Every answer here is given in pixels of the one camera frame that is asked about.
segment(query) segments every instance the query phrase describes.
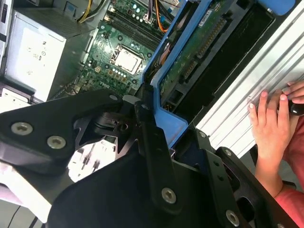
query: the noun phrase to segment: yellow cable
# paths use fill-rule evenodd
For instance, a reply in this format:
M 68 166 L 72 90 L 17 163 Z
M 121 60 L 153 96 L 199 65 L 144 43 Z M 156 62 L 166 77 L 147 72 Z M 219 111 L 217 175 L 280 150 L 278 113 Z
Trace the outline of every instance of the yellow cable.
M 86 19 L 87 15 L 88 15 L 89 12 L 90 12 L 91 5 L 92 5 L 92 0 L 89 0 L 88 6 L 87 6 L 87 8 L 86 8 L 86 11 L 85 11 L 85 13 L 83 14 L 83 16 L 82 16 L 81 20 L 79 21 L 79 23 L 83 23 L 83 22 L 84 22 L 84 20 Z

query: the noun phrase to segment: motherboard chip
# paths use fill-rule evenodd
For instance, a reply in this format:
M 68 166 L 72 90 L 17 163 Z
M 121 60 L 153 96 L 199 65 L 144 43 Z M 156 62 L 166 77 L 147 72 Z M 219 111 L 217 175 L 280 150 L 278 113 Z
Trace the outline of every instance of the motherboard chip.
M 119 45 L 116 48 L 116 51 L 111 58 L 111 62 L 114 63 L 115 66 L 120 67 L 132 75 L 137 72 L 142 60 L 143 58 L 141 58 L 140 55 L 124 48 L 122 45 Z

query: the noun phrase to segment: orange cable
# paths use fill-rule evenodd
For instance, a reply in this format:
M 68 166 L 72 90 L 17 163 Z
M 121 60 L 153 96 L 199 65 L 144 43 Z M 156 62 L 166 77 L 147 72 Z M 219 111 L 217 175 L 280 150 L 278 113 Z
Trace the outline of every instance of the orange cable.
M 160 27 L 160 30 L 161 30 L 162 32 L 167 32 L 168 29 L 164 29 L 164 28 L 162 27 L 161 22 L 160 22 L 160 14 L 159 14 L 159 11 L 158 11 L 158 2 L 157 2 L 157 1 L 158 1 L 158 0 L 155 0 L 155 9 L 156 9 L 156 19 L 157 19 L 157 23 L 158 23 L 158 26 Z

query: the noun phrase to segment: silver screw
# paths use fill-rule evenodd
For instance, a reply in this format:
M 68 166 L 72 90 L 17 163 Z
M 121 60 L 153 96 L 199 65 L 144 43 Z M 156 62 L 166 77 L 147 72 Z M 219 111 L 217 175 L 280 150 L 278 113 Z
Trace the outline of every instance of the silver screw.
M 11 131 L 18 135 L 28 135 L 33 132 L 33 127 L 29 123 L 17 122 L 10 127 Z
M 201 137 L 206 138 L 206 135 L 204 132 L 200 132 L 199 134 L 201 135 Z
M 161 190 L 161 196 L 162 198 L 169 204 L 173 204 L 176 202 L 176 195 L 172 189 L 169 188 L 163 188 Z
M 117 96 L 114 96 L 114 95 L 110 95 L 110 98 L 112 99 L 112 100 L 115 100 L 115 101 L 117 101 L 118 100 L 118 98 L 117 98 Z
M 227 210 L 226 211 L 226 217 L 227 219 L 229 220 L 229 222 L 235 226 L 235 227 L 238 227 L 239 226 L 239 220 L 238 220 L 238 217 L 237 215 L 231 211 L 231 210 Z
M 232 155 L 232 153 L 229 151 L 229 150 L 225 150 L 225 153 L 228 155 L 228 156 L 231 156 Z
M 142 107 L 143 107 L 144 109 L 149 110 L 148 106 L 147 106 L 147 105 L 145 105 L 145 104 L 142 104 Z
M 62 149 L 66 146 L 66 140 L 58 135 L 50 136 L 47 139 L 48 146 L 52 149 Z

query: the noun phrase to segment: cable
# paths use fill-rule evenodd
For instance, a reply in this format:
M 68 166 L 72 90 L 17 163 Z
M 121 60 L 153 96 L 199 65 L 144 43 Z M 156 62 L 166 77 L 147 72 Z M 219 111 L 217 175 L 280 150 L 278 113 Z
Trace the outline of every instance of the cable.
M 172 21 L 174 20 L 174 16 L 171 15 L 166 8 L 159 2 L 159 10 L 160 13 L 170 22 L 172 23 Z
M 38 221 L 38 218 L 35 216 L 28 228 L 33 228 L 37 221 Z
M 90 8 L 91 8 L 91 5 L 92 5 L 92 0 L 89 0 L 88 1 L 88 5 L 87 5 L 87 8 L 86 8 L 86 11 L 83 13 L 83 15 L 77 20 L 77 22 L 79 23 L 82 23 L 83 19 L 85 19 L 88 15 L 88 13 L 90 12 Z
M 149 0 L 147 20 L 150 20 L 153 14 L 153 0 Z
M 14 219 L 16 213 L 18 212 L 18 210 L 19 210 L 20 208 L 21 208 L 21 206 L 19 206 L 19 207 L 17 208 L 17 210 L 15 211 L 15 213 L 13 214 L 13 216 L 11 217 L 8 228 L 10 228 L 11 222 L 13 221 L 13 219 Z
M 92 12 L 90 12 L 87 17 L 82 21 L 86 21 L 88 20 L 89 18 L 92 18 L 92 17 L 95 17 L 102 9 L 103 9 L 103 4 L 105 3 L 105 0 L 101 0 L 101 2 L 99 3 L 99 5 L 96 7 L 95 10 L 93 10 Z
M 166 3 L 167 3 L 167 4 L 169 4 L 169 5 L 172 5 L 172 6 L 174 6 L 174 7 L 179 8 L 179 6 L 174 5 L 174 4 L 172 4 L 171 2 L 169 2 L 169 1 L 166 1 L 166 0 L 160 0 L 160 1 L 162 1 L 162 2 L 166 2 Z
M 160 21 L 160 13 L 159 13 L 159 8 L 158 8 L 158 0 L 155 0 L 155 9 L 156 9 L 156 19 L 157 19 L 158 26 L 160 27 L 160 30 L 162 32 L 167 32 L 168 29 L 164 29 L 162 27 L 162 24 L 161 24 L 161 21 Z

